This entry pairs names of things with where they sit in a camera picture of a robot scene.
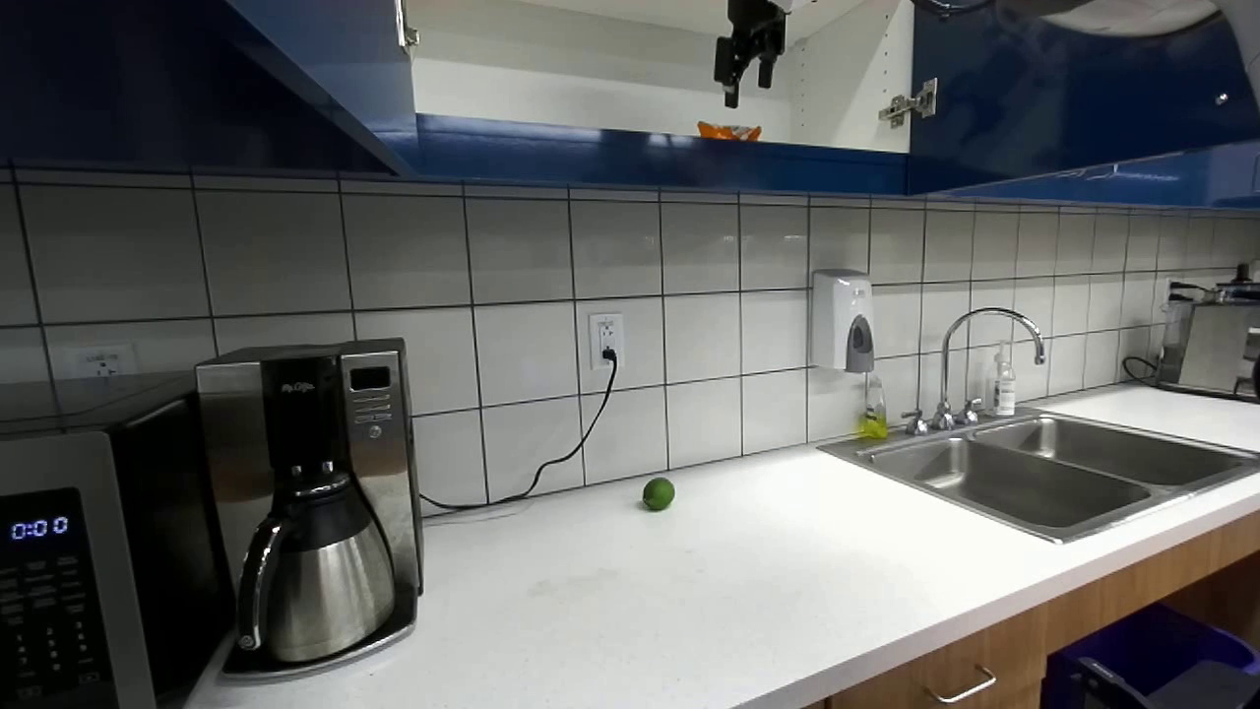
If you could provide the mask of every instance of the lower cabinet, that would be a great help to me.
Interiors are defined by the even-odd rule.
[[[1134,567],[852,683],[834,691],[829,709],[1036,709],[1049,652],[1163,598],[1174,598],[1178,610],[1231,632],[1247,638],[1254,630],[1256,643],[1260,594],[1254,586],[1242,594],[1238,578],[1260,578],[1260,515],[1166,547]]]

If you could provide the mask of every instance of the soap dispenser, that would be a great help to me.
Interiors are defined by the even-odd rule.
[[[871,279],[861,273],[815,273],[811,329],[819,368],[873,368]]]

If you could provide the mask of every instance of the double sink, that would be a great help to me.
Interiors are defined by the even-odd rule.
[[[1052,414],[829,454],[1049,540],[1079,540],[1140,509],[1260,468],[1256,454]]]

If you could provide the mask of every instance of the coffee maker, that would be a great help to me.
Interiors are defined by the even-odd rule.
[[[197,364],[235,584],[229,672],[355,657],[415,624],[423,518],[398,339],[259,346]]]

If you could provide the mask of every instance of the kitchen counter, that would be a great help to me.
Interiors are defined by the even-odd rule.
[[[1102,391],[1049,408],[1260,450],[1260,406]],[[1260,475],[1049,542],[819,450],[427,522],[409,638],[292,681],[210,672],[192,706],[809,706],[1260,510]]]

